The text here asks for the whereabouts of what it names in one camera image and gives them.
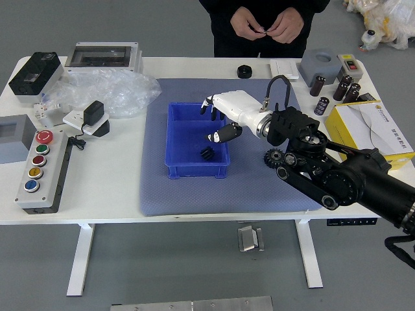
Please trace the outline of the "person's left hand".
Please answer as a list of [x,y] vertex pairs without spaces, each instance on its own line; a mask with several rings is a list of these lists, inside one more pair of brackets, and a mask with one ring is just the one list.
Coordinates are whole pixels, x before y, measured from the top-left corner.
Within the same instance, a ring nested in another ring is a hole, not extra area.
[[278,43],[292,43],[300,34],[304,20],[293,7],[288,7],[280,13],[267,30],[267,35]]

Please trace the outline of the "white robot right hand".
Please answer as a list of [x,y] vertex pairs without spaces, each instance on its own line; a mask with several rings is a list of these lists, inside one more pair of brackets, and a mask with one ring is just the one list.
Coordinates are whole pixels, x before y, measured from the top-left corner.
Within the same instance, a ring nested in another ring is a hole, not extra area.
[[243,90],[230,91],[207,97],[201,106],[200,113],[204,114],[211,107],[211,120],[215,120],[220,111],[220,119],[227,117],[231,123],[208,134],[205,138],[213,143],[225,143],[242,134],[247,126],[258,138],[268,135],[271,111],[265,111],[254,97]]

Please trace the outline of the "person's right hand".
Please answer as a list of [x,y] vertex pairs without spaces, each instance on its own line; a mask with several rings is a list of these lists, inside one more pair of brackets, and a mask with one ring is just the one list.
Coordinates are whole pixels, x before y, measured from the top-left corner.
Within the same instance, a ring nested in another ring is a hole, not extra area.
[[245,7],[240,7],[230,19],[236,35],[241,38],[254,41],[266,36],[264,28],[256,21],[251,11]]

